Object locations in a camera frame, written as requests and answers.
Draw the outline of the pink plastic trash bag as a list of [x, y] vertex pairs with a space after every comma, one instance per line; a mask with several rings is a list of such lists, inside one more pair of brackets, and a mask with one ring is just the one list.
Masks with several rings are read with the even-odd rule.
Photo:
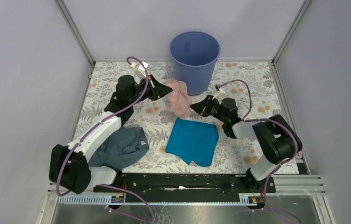
[[192, 100], [187, 93], [187, 85], [184, 81], [170, 79], [165, 83], [173, 91], [168, 96], [169, 109], [179, 118], [187, 119], [190, 115], [190, 105]]

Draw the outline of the blue plastic trash bin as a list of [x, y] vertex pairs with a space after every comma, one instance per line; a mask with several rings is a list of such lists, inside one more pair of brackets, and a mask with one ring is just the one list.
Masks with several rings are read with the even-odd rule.
[[219, 42], [208, 33], [189, 31], [175, 36], [169, 45], [174, 79], [185, 82], [189, 95], [205, 92], [220, 52]]

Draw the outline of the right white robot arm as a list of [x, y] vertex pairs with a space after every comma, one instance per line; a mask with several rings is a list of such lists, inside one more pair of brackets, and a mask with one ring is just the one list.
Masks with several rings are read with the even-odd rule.
[[254, 137], [258, 141], [263, 155], [246, 171], [242, 181], [251, 192], [259, 191], [264, 186], [264, 179], [302, 150], [302, 141], [279, 114], [268, 119], [245, 120], [239, 117], [234, 99], [224, 98], [219, 102], [212, 95], [190, 108], [202, 117], [213, 116], [221, 121], [227, 137]]

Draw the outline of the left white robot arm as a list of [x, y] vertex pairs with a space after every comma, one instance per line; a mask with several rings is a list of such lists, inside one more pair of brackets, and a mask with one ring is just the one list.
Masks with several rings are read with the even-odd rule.
[[136, 103], [145, 99], [159, 100], [171, 92], [172, 88], [159, 83], [153, 75], [139, 83], [131, 75], [121, 76], [98, 121], [66, 146], [53, 147], [49, 180], [56, 184], [57, 194], [65, 195], [60, 192], [61, 187], [66, 189], [66, 194], [80, 194], [98, 185], [105, 185], [112, 192], [120, 190], [122, 180], [113, 168], [89, 167], [89, 160], [104, 141], [129, 120]]

